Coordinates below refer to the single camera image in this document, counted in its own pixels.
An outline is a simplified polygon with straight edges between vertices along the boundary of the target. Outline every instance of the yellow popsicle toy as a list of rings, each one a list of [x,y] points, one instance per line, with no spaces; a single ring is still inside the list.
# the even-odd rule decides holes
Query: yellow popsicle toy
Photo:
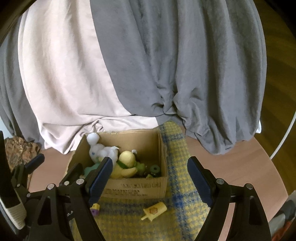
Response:
[[[146,215],[142,217],[141,220],[148,218],[152,222],[153,219],[164,213],[166,210],[166,205],[163,202],[159,202],[151,207],[144,208],[143,211]]]

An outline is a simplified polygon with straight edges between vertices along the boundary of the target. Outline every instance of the checkered fabric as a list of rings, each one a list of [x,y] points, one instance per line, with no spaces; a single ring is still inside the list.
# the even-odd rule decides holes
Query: checkered fabric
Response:
[[[164,199],[125,200],[101,198],[100,213],[95,220],[106,240],[194,240],[209,207],[203,203],[187,172],[190,157],[185,137],[174,122],[160,126],[167,146],[168,186]],[[164,202],[168,210],[155,218],[141,221],[143,208]],[[81,240],[75,221],[72,233]]]

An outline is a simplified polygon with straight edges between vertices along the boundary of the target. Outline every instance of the silver bolt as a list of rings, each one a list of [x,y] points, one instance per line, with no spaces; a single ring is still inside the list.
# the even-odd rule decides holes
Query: silver bolt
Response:
[[[218,184],[223,184],[224,183],[224,180],[222,179],[222,178],[218,178],[217,180],[216,180],[216,182],[218,183]]]
[[[247,183],[246,187],[247,187],[248,189],[253,189],[253,185],[252,185],[251,183]]]
[[[82,183],[84,183],[84,179],[79,178],[79,179],[76,181],[76,183],[77,183],[78,185],[81,185]]]
[[[49,190],[53,189],[53,188],[54,188],[54,184],[53,184],[53,183],[48,184],[47,188],[48,188]]]

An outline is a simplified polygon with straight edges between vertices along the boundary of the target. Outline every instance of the cardboard box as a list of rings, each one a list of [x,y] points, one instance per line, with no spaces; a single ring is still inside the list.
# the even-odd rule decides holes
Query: cardboard box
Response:
[[[145,163],[147,170],[157,164],[161,169],[161,177],[155,178],[126,178],[109,179],[102,197],[124,199],[152,199],[164,198],[168,169],[166,163],[166,147],[162,141],[158,128],[141,129],[121,132],[100,132],[99,143],[105,146],[119,147],[119,153],[125,150],[137,150],[137,158]],[[90,167],[94,163],[89,156],[90,146],[84,135],[73,153],[67,170],[75,163],[82,163],[83,168]]]

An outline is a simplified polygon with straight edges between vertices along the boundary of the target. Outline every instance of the blue rubber fingertip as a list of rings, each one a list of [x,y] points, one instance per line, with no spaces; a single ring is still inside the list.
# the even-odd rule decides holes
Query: blue rubber fingertip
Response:
[[[105,163],[101,163],[102,166],[101,171],[98,173],[97,177],[94,179],[90,189],[89,189],[89,204],[92,206],[94,203],[97,203],[100,199],[103,190],[109,180],[109,177],[113,171],[113,162],[112,159],[109,158]]]
[[[200,195],[202,202],[211,207],[214,203],[214,200],[212,198],[210,186],[191,158],[188,159],[187,170],[194,183],[195,188],[198,191],[198,194]]]

